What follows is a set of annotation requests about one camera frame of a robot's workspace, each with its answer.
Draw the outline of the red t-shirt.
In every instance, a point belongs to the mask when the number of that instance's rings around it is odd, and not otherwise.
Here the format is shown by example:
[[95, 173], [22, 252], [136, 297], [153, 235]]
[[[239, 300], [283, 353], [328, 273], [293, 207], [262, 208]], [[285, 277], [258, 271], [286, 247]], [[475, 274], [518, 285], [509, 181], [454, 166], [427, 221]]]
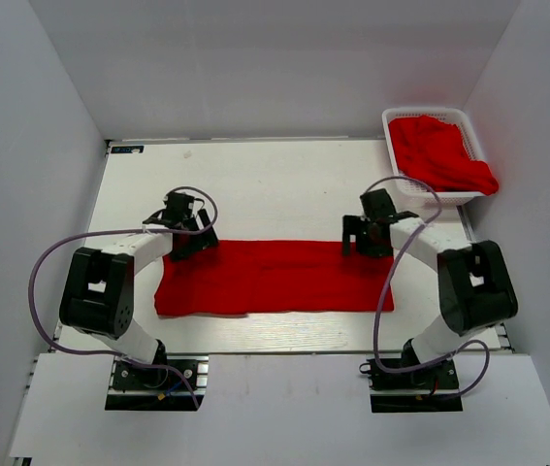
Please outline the red t-shirt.
[[174, 261], [165, 258], [154, 294], [159, 316], [242, 316], [286, 312], [372, 312], [391, 257], [341, 252], [338, 242], [222, 240]]

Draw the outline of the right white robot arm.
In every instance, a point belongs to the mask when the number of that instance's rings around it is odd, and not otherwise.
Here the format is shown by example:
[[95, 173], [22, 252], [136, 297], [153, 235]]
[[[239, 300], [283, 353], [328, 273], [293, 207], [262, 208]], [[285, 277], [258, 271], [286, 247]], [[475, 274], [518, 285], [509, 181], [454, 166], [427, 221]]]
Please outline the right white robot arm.
[[408, 254], [437, 273], [439, 316], [402, 350], [399, 369], [422, 387], [437, 365], [455, 355], [473, 336], [516, 316], [518, 303], [501, 247], [451, 237], [411, 211], [397, 212], [387, 190], [360, 196], [364, 213], [342, 218], [342, 253], [351, 249], [371, 258], [391, 257], [397, 266]]

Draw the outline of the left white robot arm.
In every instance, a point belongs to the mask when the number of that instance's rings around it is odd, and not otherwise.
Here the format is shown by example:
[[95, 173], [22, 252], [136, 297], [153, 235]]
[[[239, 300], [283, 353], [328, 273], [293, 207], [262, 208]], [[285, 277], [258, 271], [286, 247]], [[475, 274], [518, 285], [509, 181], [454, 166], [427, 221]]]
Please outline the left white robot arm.
[[60, 322], [106, 345], [136, 365], [136, 376], [157, 387], [169, 376], [164, 344], [134, 320], [135, 277], [159, 259], [182, 261], [214, 248], [215, 219], [200, 203], [212, 203], [205, 191], [180, 186], [169, 191], [164, 207], [102, 249], [77, 249], [70, 264], [59, 308]]

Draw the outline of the red shirts in basket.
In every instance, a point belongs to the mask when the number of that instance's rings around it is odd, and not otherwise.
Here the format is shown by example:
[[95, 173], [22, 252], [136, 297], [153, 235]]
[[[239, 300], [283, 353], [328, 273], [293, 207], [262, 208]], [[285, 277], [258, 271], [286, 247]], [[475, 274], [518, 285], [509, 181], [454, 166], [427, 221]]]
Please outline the red shirts in basket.
[[399, 117], [388, 123], [395, 160], [406, 176], [437, 192], [492, 195], [499, 182], [486, 162], [469, 158], [460, 129], [431, 116]]

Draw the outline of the dark blue label sticker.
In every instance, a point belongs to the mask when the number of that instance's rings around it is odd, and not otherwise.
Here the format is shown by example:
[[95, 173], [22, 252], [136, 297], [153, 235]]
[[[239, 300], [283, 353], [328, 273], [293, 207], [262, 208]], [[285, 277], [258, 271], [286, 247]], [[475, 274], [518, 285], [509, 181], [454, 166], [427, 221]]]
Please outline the dark blue label sticker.
[[113, 146], [111, 147], [112, 154], [130, 154], [130, 153], [143, 153], [144, 146]]

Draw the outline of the white plastic basket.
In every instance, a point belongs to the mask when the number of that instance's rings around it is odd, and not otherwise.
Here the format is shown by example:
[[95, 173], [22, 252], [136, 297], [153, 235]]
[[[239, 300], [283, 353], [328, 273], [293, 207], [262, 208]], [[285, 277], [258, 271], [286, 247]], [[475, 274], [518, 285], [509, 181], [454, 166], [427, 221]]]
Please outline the white plastic basket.
[[444, 206], [462, 206], [476, 197], [488, 196], [480, 192], [469, 191], [437, 192], [428, 184], [410, 178], [399, 170], [395, 160], [388, 123], [399, 117], [420, 116], [434, 117], [441, 122], [456, 125], [461, 131], [469, 158], [487, 163], [486, 156], [475, 135], [470, 120], [463, 111], [445, 107], [398, 107], [387, 109], [382, 113], [382, 124], [392, 171], [399, 177], [396, 180], [396, 186], [402, 195], [428, 205], [434, 204], [436, 200], [439, 200]]

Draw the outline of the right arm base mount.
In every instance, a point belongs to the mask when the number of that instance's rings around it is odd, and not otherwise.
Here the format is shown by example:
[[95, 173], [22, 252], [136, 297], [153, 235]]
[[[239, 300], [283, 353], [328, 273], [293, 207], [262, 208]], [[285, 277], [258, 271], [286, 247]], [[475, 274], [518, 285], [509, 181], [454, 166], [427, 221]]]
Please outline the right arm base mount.
[[453, 361], [413, 373], [390, 374], [374, 359], [359, 366], [369, 379], [373, 414], [458, 413], [463, 410], [460, 384]]

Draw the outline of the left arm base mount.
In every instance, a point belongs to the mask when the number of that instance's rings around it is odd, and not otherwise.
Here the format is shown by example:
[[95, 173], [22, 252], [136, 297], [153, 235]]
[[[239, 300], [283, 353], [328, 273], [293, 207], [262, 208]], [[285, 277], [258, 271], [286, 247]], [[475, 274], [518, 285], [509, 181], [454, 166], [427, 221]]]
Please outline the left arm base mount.
[[[169, 357], [168, 364], [188, 381], [197, 402], [202, 403], [207, 388], [207, 356]], [[125, 361], [113, 363], [105, 410], [109, 412], [196, 412], [192, 395], [181, 377], [168, 370], [134, 367]]]

